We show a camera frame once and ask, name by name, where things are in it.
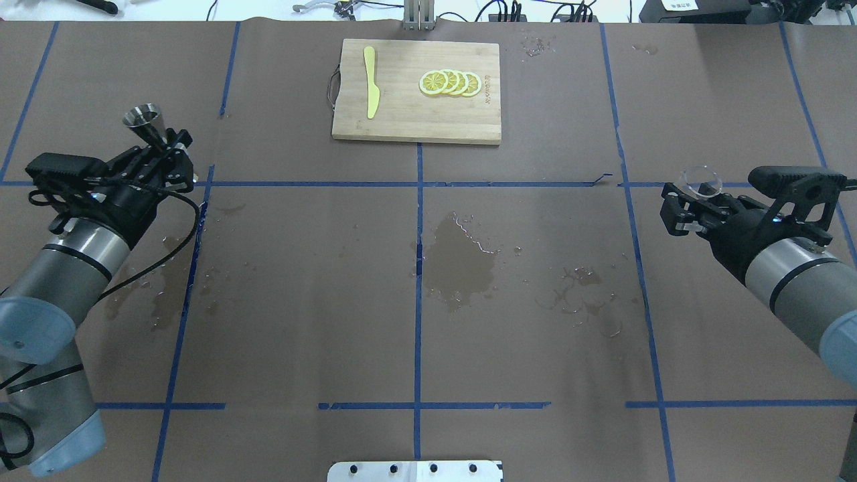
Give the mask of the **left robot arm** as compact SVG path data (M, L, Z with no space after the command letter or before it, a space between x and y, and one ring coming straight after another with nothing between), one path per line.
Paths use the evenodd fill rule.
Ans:
M110 161L42 153L25 172L29 201L56 217L52 238L2 292L2 472L46 477L103 449L76 333L105 298L167 198L189 203L189 131L138 127L142 147Z

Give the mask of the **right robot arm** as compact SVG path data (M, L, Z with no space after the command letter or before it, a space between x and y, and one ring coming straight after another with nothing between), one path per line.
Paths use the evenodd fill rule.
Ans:
M695 199L662 190L668 233L695 233L715 260L840 380L855 385L855 269L829 253L838 180L816 173L767 188L766 206L725 192Z

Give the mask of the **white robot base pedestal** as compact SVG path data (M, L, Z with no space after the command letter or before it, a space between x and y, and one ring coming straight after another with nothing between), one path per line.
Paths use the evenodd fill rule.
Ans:
M327 481L503 481L501 461L343 461Z

